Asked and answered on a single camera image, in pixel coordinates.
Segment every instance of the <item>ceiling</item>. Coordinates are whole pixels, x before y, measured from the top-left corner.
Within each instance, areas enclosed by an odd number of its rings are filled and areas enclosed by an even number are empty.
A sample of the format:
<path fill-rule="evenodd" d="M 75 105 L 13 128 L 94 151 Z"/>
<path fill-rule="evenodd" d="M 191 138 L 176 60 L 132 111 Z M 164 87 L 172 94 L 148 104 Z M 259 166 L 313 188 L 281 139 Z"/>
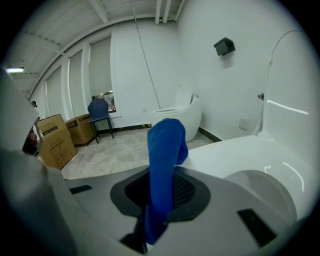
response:
<path fill-rule="evenodd" d="M 136 18 L 155 17 L 157 24 L 159 17 L 165 20 L 167 3 L 167 18 L 176 20 L 183 2 L 184 0 L 47 0 L 21 28 L 5 58 L 4 68 L 24 67 L 24 73 L 10 76 L 19 90 L 29 98 L 52 61 L 76 41 L 103 27 L 134 19 L 134 12 Z"/>

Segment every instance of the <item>wall-mounted dispenser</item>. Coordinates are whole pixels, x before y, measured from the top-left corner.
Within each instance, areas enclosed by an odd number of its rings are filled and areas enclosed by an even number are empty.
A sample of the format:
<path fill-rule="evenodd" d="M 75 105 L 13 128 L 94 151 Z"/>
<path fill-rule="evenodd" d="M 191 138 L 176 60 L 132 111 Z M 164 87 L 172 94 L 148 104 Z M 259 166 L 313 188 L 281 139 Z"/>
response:
<path fill-rule="evenodd" d="M 236 50 L 234 42 L 226 37 L 217 42 L 214 45 L 214 48 L 216 49 L 218 56 L 224 56 Z"/>

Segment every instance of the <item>blue chair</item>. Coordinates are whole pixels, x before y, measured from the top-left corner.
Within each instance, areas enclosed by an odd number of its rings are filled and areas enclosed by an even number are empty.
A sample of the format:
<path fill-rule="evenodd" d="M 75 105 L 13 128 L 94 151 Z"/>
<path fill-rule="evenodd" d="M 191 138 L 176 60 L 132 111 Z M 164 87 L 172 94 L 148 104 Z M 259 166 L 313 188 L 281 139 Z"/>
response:
<path fill-rule="evenodd" d="M 96 128 L 95 122 L 98 122 L 98 121 L 101 121 L 104 119 L 107 120 L 111 136 L 114 139 L 115 137 L 114 137 L 114 133 L 112 132 L 112 126 L 111 126 L 110 117 L 109 117 L 108 102 L 103 98 L 94 99 L 90 102 L 90 104 L 88 106 L 88 111 L 92 117 L 92 120 L 90 120 L 89 123 L 91 123 L 91 126 L 93 126 L 93 128 L 95 130 L 96 143 L 99 143 L 97 136 L 98 137 L 100 137 L 100 136 L 97 133 L 97 128 Z"/>

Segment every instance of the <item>toilet lid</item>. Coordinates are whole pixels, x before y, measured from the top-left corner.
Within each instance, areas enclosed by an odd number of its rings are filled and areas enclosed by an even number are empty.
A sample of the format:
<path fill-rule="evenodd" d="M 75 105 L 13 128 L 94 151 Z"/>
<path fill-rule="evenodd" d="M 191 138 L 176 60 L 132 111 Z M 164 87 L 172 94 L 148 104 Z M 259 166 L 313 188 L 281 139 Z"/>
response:
<path fill-rule="evenodd" d="M 179 83 L 176 90 L 175 105 L 187 107 L 192 98 L 192 80 L 190 77 L 185 78 Z"/>
<path fill-rule="evenodd" d="M 307 35 L 293 31 L 274 49 L 262 132 L 313 167 L 319 158 L 320 64 Z"/>

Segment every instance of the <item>black slot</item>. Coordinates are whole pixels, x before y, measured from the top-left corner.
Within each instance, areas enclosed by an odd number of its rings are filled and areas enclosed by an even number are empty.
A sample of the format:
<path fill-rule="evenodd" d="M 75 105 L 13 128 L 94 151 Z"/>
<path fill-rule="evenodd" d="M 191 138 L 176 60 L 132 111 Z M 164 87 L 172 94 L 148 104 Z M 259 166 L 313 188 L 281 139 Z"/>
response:
<path fill-rule="evenodd" d="M 72 187 L 69 188 L 70 192 L 72 195 L 77 194 L 77 193 L 81 193 L 87 190 L 92 190 L 92 186 L 90 185 L 83 185 L 83 186 L 76 186 L 76 187 Z"/>
<path fill-rule="evenodd" d="M 237 213 L 260 247 L 277 237 L 252 209 L 240 210 Z"/>

